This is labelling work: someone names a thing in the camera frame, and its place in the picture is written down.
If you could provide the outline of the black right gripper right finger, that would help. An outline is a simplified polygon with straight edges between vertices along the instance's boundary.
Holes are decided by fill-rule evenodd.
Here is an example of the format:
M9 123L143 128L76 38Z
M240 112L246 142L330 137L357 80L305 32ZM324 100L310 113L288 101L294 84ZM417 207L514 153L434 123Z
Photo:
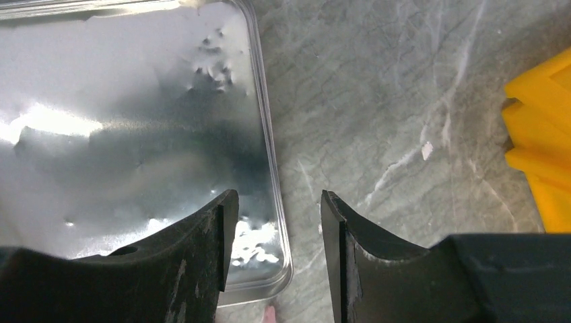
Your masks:
M424 248L323 191L336 322L569 322L568 234L453 234Z

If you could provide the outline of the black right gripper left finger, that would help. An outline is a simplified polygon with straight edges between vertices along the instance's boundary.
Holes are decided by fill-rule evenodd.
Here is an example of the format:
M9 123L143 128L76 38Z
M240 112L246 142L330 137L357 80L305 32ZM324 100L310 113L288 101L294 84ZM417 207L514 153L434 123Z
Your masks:
M238 193L107 256L1 249L2 322L213 322L226 287Z

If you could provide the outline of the metal tweezers with pink grips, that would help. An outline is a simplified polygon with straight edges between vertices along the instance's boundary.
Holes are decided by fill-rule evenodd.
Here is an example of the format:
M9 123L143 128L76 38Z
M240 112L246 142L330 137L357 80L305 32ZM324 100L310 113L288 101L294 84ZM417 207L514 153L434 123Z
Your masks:
M262 323L276 323L276 312L274 306L267 306L264 310Z

